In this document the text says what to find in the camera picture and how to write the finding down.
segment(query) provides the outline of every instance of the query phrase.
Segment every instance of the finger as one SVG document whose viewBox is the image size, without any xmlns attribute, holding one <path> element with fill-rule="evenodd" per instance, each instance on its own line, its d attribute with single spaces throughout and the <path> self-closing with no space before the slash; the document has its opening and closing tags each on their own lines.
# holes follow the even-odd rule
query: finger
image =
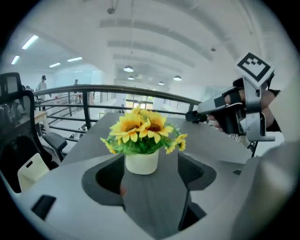
<svg viewBox="0 0 300 240">
<path fill-rule="evenodd" d="M 211 121 L 215 121 L 215 120 L 216 120 L 215 117 L 214 117 L 213 115 L 209 115 L 209 116 L 207 117 L 207 119 L 208 119 L 208 120 L 211 120 Z"/>
<path fill-rule="evenodd" d="M 219 122 L 214 122 L 213 126 L 215 128 L 221 128 L 221 125 L 219 124 Z"/>
<path fill-rule="evenodd" d="M 239 90 L 239 95 L 240 95 L 240 99 L 241 99 L 242 103 L 244 103 L 244 102 L 246 101 L 245 90 L 244 90 L 244 89 L 240 89 L 240 90 Z M 224 97 L 224 99 L 225 99 L 225 102 L 226 102 L 226 103 L 228 103 L 228 104 L 231 103 L 231 99 L 230 99 L 229 94 L 226 95 L 226 96 Z"/>
</svg>

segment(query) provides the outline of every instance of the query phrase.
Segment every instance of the ceiling beam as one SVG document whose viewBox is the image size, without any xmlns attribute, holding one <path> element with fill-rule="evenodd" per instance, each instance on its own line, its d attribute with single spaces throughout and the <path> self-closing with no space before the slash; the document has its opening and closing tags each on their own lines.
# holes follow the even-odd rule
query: ceiling beam
<svg viewBox="0 0 300 240">
<path fill-rule="evenodd" d="M 167 27 L 162 27 L 160 25 L 152 24 L 149 22 L 135 20 L 132 22 L 131 19 L 119 18 L 119 19 L 103 19 L 100 21 L 99 28 L 129 28 L 150 31 L 159 35 L 163 35 L 167 38 L 171 38 L 186 47 L 192 49 L 197 54 L 201 55 L 207 61 L 212 61 L 213 57 L 209 51 L 201 47 L 197 42 L 194 42 L 187 38 L 186 36 L 173 31 Z"/>
<path fill-rule="evenodd" d="M 194 18 L 197 22 L 199 22 L 203 27 L 205 27 L 210 33 L 212 33 L 218 41 L 224 44 L 225 48 L 232 56 L 234 60 L 237 60 L 240 56 L 240 53 L 234 43 L 231 42 L 231 38 L 228 37 L 228 33 L 225 32 L 222 27 L 213 19 L 211 15 L 209 15 L 206 11 L 204 11 L 199 5 L 194 6 L 185 1 L 174 1 L 174 0 L 153 0 L 159 4 L 164 4 L 178 11 L 181 11 L 188 16 Z"/>
<path fill-rule="evenodd" d="M 146 43 L 141 43 L 137 41 L 108 41 L 107 42 L 108 47 L 116 47 L 116 48 L 127 48 L 127 49 L 135 49 L 135 50 L 142 50 L 150 53 L 155 53 L 161 56 L 164 56 L 166 58 L 173 59 L 175 61 L 181 62 L 182 64 L 185 64 L 191 68 L 195 67 L 195 64 L 191 62 L 190 60 L 187 60 L 171 51 L 168 51 L 164 48 L 160 48 L 158 46 L 149 45 Z"/>
</svg>

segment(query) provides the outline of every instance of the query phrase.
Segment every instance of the handrail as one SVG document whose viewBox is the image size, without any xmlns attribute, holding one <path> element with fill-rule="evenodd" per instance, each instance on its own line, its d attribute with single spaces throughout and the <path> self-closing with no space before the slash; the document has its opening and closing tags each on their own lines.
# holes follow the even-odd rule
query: handrail
<svg viewBox="0 0 300 240">
<path fill-rule="evenodd" d="M 199 105 L 201 103 L 197 100 L 193 100 L 193 99 L 190 99 L 187 97 L 177 96 L 177 95 L 170 94 L 170 93 L 153 91 L 153 90 L 149 90 L 149 89 L 118 86 L 118 85 L 78 84 L 78 85 L 71 85 L 71 86 L 36 91 L 36 92 L 34 92 L 34 95 L 40 96 L 40 95 L 53 94 L 53 93 L 76 92 L 76 91 L 77 92 L 79 92 L 79 91 L 87 91 L 87 92 L 97 91 L 97 92 L 127 93 L 127 94 L 146 95 L 146 96 L 151 96 L 151 97 L 155 97 L 155 98 L 175 100 L 175 101 L 193 104 L 193 105 Z"/>
</svg>

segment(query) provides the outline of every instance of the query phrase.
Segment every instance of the yellow flower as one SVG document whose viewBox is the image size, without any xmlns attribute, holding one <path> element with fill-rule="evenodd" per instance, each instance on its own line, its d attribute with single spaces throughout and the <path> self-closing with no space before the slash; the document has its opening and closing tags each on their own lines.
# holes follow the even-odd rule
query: yellow flower
<svg viewBox="0 0 300 240">
<path fill-rule="evenodd" d="M 165 149 L 167 150 L 167 154 L 170 154 L 171 152 L 173 152 L 174 151 L 174 149 L 175 149 L 175 144 L 174 144 L 174 142 L 172 143 L 172 145 L 171 146 L 168 146 L 168 147 L 165 147 Z"/>
<path fill-rule="evenodd" d="M 183 151 L 186 148 L 186 140 L 182 139 L 179 143 L 179 151 Z"/>
<path fill-rule="evenodd" d="M 158 143 L 161 135 L 168 137 L 169 133 L 173 131 L 173 127 L 171 126 L 164 127 L 167 117 L 162 117 L 157 112 L 148 112 L 148 117 L 150 126 L 146 126 L 144 130 L 140 131 L 140 138 L 148 135 L 149 138 L 154 137 L 155 143 Z"/>
<path fill-rule="evenodd" d="M 143 131 L 150 124 L 148 121 L 142 124 L 139 117 L 131 113 L 125 113 L 125 116 L 120 117 L 119 120 L 119 122 L 110 127 L 112 131 L 109 135 L 116 136 L 116 140 L 122 138 L 124 143 L 127 143 L 129 139 L 136 142 L 136 132 Z"/>
<path fill-rule="evenodd" d="M 132 109 L 131 113 L 135 115 L 140 114 L 140 115 L 147 116 L 148 111 L 146 109 L 141 109 L 141 105 L 138 105 L 136 108 Z"/>
<path fill-rule="evenodd" d="M 174 142 L 176 142 L 175 145 L 179 144 L 184 138 L 186 138 L 188 135 L 187 134 L 181 134 L 179 136 L 177 136 L 175 139 L 174 139 Z"/>
<path fill-rule="evenodd" d="M 106 139 L 100 138 L 100 140 L 105 143 L 105 146 L 108 148 L 110 153 L 113 153 L 113 154 L 117 153 L 115 151 L 115 149 L 113 149 L 113 146 Z"/>
</svg>

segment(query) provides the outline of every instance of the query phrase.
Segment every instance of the black slot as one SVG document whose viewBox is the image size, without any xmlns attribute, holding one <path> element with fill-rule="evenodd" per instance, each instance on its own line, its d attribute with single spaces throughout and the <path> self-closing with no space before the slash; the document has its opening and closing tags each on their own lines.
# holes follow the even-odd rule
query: black slot
<svg viewBox="0 0 300 240">
<path fill-rule="evenodd" d="M 43 195 L 33 206 L 31 211 L 33 211 L 40 219 L 44 221 L 55 200 L 56 197 Z"/>
<path fill-rule="evenodd" d="M 26 165 L 26 167 L 28 168 L 28 167 L 30 167 L 32 164 L 33 164 L 33 162 L 30 161 L 30 163 L 28 163 L 28 164 Z"/>
</svg>

